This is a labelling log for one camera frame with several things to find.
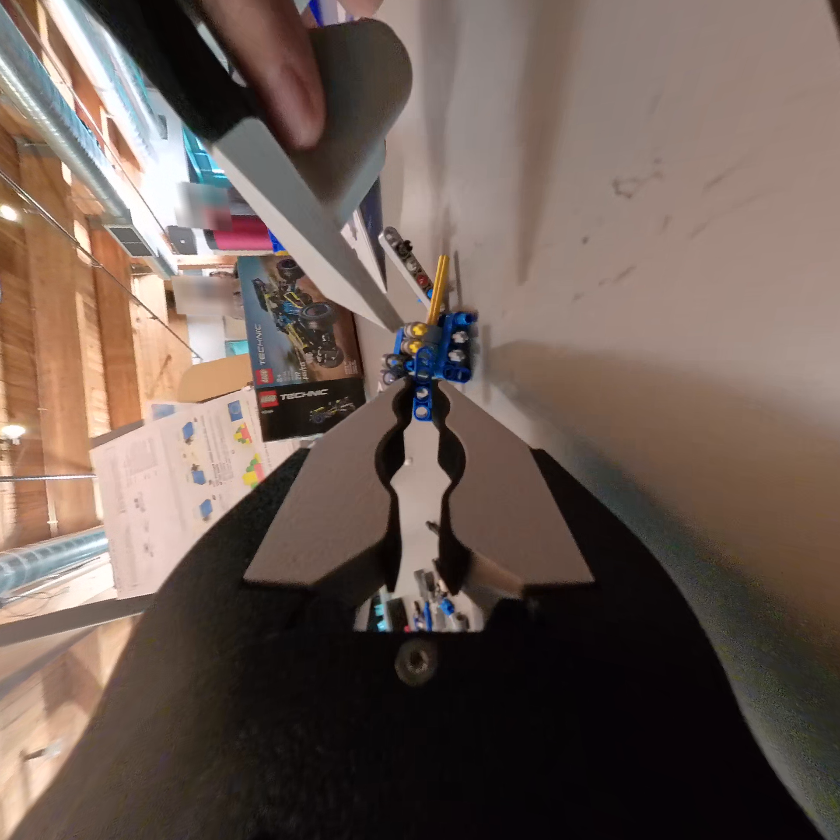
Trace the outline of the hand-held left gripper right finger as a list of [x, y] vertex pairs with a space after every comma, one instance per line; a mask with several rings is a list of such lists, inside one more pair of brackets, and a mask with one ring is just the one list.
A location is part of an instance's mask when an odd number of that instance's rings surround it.
[[489, 621], [503, 601], [591, 586], [585, 561], [531, 448], [451, 384], [436, 393], [441, 501], [437, 570]]

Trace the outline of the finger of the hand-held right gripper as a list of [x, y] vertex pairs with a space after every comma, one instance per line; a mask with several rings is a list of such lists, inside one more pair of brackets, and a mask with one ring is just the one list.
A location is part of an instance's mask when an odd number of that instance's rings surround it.
[[412, 63], [379, 20], [309, 35], [327, 111], [317, 145], [287, 152], [248, 115], [210, 144], [211, 155], [327, 298], [395, 331], [399, 314], [342, 231], [382, 171], [386, 135], [411, 93]]

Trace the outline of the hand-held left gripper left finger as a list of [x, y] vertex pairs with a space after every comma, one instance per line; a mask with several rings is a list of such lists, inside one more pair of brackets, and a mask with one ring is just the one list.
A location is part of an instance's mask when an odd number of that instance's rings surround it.
[[250, 585], [393, 592], [403, 554], [392, 480], [404, 466], [404, 385], [311, 447], [245, 572]]

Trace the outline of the lego instruction booklet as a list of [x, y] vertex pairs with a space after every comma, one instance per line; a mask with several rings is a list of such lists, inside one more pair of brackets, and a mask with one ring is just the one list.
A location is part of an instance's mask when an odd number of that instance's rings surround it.
[[382, 215], [382, 183], [378, 177], [353, 211], [342, 230], [342, 236], [369, 272], [374, 282], [387, 292], [385, 252], [379, 240], [384, 229]]

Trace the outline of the blue grey lego sub-assembly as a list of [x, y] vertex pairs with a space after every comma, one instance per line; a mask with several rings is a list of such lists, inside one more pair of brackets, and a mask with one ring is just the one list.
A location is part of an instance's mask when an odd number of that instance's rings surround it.
[[404, 378], [418, 385], [432, 381], [468, 383], [473, 371], [473, 327], [478, 316], [448, 306], [449, 257], [438, 258], [431, 276], [415, 256], [412, 243], [395, 227], [385, 227], [379, 241], [426, 310], [424, 320], [407, 322], [397, 330], [393, 351], [382, 359], [383, 385]]

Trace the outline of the pile of loose lego pieces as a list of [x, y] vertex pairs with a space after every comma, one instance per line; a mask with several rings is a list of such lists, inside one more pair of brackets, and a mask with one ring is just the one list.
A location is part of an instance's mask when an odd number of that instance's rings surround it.
[[381, 588], [356, 613], [357, 631], [380, 634], [467, 633], [474, 629], [465, 609], [459, 608], [445, 583], [432, 570], [413, 574], [414, 593], [399, 595]]

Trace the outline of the lego set box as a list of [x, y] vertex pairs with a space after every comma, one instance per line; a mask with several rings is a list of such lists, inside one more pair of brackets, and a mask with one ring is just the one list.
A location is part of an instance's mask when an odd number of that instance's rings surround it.
[[237, 275], [265, 441], [325, 434], [360, 409], [366, 392], [353, 314], [288, 252], [240, 256]]

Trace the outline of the person's right hand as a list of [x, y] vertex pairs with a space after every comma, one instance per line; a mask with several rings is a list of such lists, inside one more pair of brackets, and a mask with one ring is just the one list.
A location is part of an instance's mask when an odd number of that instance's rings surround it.
[[286, 148], [315, 147], [326, 126], [322, 79], [292, 1], [200, 1], [199, 14], [255, 91]]

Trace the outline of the printed instruction poster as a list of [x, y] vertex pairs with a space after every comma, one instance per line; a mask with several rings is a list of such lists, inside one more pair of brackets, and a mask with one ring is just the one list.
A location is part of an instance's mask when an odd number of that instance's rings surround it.
[[202, 403], [153, 406], [152, 419], [91, 441], [114, 590], [156, 592], [218, 520], [297, 451], [266, 442], [249, 387]]

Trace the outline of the magenta roll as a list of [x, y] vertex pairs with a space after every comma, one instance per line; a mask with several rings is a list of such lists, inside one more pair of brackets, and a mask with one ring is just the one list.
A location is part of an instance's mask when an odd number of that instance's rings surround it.
[[267, 226], [257, 217], [231, 217], [229, 229], [205, 229], [207, 246], [214, 252], [233, 255], [267, 255], [274, 250]]

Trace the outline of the brown cardboard box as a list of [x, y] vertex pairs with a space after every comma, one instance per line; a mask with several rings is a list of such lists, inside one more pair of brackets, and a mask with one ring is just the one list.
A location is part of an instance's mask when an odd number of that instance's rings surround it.
[[250, 358], [245, 354], [193, 364], [176, 388], [179, 403], [204, 403], [253, 383]]

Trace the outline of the silver ventilation duct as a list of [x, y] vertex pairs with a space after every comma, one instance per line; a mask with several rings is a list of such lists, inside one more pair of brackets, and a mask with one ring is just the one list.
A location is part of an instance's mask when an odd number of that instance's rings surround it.
[[3, 8], [1, 78], [3, 93], [101, 205], [101, 224], [122, 248], [131, 257], [147, 259], [157, 276], [175, 276], [173, 253], [152, 212], [109, 161]]
[[103, 528], [68, 534], [1, 552], [1, 594], [95, 560], [109, 549]]

